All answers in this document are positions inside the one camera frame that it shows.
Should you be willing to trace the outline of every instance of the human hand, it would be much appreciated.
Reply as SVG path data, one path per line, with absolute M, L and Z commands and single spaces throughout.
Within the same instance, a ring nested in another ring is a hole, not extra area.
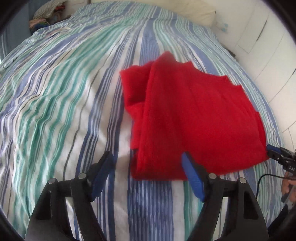
M 289 172 L 285 173 L 285 177 L 289 177 Z M 281 192 L 283 195 L 289 192 L 289 184 L 296 185 L 296 180 L 294 181 L 294 180 L 283 179 L 283 183 L 281 185 Z M 293 190 L 293 193 L 291 193 L 289 199 L 291 202 L 296 202 L 296 188 Z

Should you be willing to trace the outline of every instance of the red item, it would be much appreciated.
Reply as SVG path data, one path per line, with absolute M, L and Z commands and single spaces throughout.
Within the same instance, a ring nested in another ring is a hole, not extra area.
M 125 108 L 134 120 L 135 179 L 186 180 L 184 151 L 217 175 L 268 159 L 260 115 L 242 86 L 227 76 L 200 72 L 169 52 L 120 75 Z

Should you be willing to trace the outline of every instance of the bolt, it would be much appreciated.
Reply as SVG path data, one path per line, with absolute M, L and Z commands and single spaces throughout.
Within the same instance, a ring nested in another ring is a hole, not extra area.
M 209 174 L 209 178 L 210 179 L 216 179 L 217 178 L 217 175 L 215 173 L 210 173 Z
M 243 184 L 247 183 L 247 180 L 245 178 L 243 178 L 243 177 L 241 177 L 239 179 L 239 181 L 240 181 L 240 183 L 243 183 Z
M 80 174 L 78 175 L 78 178 L 79 178 L 79 179 L 84 179 L 84 178 L 86 178 L 86 174 L 85 174 L 85 173 L 80 173 Z
M 53 183 L 55 183 L 56 181 L 57 181 L 56 178 L 51 178 L 51 179 L 48 180 L 48 184 L 53 184 Z

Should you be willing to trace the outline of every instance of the bed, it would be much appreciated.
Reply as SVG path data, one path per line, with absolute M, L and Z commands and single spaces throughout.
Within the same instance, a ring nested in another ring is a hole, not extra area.
M 86 5 L 35 32 L 0 65 L 0 206 L 23 237 L 47 180 L 72 179 L 110 150 L 116 170 L 92 203 L 107 239 L 186 240 L 202 208 L 189 183 L 129 175 L 132 119 L 124 110 L 119 71 L 167 50 L 177 61 L 242 85 L 260 112 L 268 143 L 283 145 L 265 98 L 208 27 L 143 3 Z M 245 177 L 255 192 L 265 173 L 283 170 L 268 160 L 222 178 Z M 272 177 L 261 182 L 258 202 L 267 225 L 282 208 L 280 186 Z M 74 237 L 81 239 L 70 199 L 67 208 Z

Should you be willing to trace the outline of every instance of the red garment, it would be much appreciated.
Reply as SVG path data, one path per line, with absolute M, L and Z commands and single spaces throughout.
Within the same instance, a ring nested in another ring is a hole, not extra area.
M 200 72 L 169 52 L 120 74 L 125 108 L 134 120 L 134 178 L 185 180 L 184 151 L 218 175 L 267 159 L 260 115 L 227 76 Z

